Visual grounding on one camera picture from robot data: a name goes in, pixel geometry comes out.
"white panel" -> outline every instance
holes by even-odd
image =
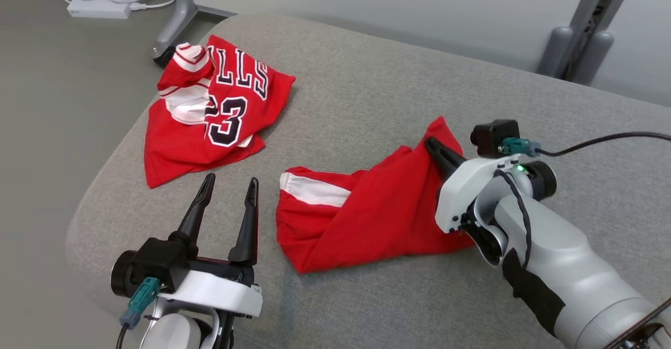
[[[624,0],[592,87],[671,106],[671,0]]]
[[[550,31],[580,0],[194,0],[233,13],[281,12],[534,71]]]

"gray fabric tablecloth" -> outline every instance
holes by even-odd
[[[496,118],[560,150],[629,130],[671,133],[671,110],[512,68],[273,15],[240,15],[212,30],[297,81],[267,147],[218,168],[199,237],[201,256],[225,258],[250,177],[261,182],[257,281],[262,315],[235,323],[235,347],[560,347],[500,270],[477,249],[406,257],[300,277],[275,240],[278,177],[288,167],[353,172],[414,146],[444,115],[475,156],[469,134]],[[167,237],[203,180],[188,174],[149,189],[142,151],[146,112],[82,199],[67,237],[69,266],[102,309],[125,249]],[[671,144],[623,139],[547,159],[558,175],[545,203],[579,227],[594,251],[659,304],[671,295]]]

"black tape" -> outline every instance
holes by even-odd
[[[501,265],[503,277],[513,287],[513,297],[521,298],[536,315],[536,319],[549,334],[554,335],[554,325],[561,309],[566,306],[534,273],[522,269],[517,251],[511,249]]]

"gray floor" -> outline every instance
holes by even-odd
[[[154,94],[161,69],[149,50],[171,13],[73,19],[61,0],[0,0],[1,347],[113,347],[116,319],[69,280],[65,234]],[[186,39],[216,20],[201,18]]]

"folded red cloth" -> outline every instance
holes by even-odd
[[[282,174],[277,241],[299,273],[473,245],[461,232],[444,234],[434,220],[442,182],[424,147],[431,136],[462,153],[439,117],[415,150],[401,146],[371,170],[294,167]]]

